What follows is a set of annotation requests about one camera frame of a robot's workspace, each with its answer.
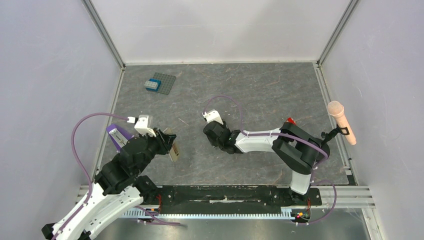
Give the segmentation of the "beige remote control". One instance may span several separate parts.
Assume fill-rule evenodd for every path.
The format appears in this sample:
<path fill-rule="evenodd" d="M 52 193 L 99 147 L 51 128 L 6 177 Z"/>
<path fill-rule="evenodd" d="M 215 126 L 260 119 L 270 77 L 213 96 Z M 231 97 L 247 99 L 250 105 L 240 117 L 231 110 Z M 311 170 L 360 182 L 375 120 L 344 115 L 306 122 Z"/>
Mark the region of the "beige remote control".
<path fill-rule="evenodd" d="M 164 130 L 164 133 L 167 134 L 167 135 L 170 135 L 170 134 L 173 134 L 173 130 L 172 130 L 172 128 L 167 127 Z M 173 141 L 168 154 L 169 154 L 169 157 L 170 157 L 172 162 L 178 161 L 178 159 L 180 157 L 180 150 L 179 150 L 178 145 L 177 145 L 175 140 Z"/>

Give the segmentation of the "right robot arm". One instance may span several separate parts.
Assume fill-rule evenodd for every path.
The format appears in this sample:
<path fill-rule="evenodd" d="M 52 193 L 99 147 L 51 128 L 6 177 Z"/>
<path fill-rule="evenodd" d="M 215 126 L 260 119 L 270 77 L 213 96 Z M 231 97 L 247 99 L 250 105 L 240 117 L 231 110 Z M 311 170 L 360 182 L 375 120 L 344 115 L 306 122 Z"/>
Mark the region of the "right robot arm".
<path fill-rule="evenodd" d="M 275 153 L 292 170 L 288 196 L 295 204 L 309 198 L 313 169 L 330 156 L 330 148 L 323 139 L 288 121 L 280 128 L 254 132 L 230 130 L 224 121 L 211 121 L 203 133 L 213 147 L 228 154 Z"/>

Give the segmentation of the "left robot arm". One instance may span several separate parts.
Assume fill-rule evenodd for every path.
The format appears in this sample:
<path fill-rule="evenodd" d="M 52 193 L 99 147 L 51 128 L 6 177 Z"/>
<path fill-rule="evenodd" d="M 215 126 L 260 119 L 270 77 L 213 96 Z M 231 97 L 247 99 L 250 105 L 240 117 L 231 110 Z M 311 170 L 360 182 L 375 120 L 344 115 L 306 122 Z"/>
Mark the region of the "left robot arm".
<path fill-rule="evenodd" d="M 60 221 L 42 227 L 47 240 L 94 240 L 127 210 L 159 199 L 158 187 L 142 172 L 157 155 L 173 149 L 176 134 L 154 128 L 155 136 L 129 139 L 94 177 L 89 191 Z"/>

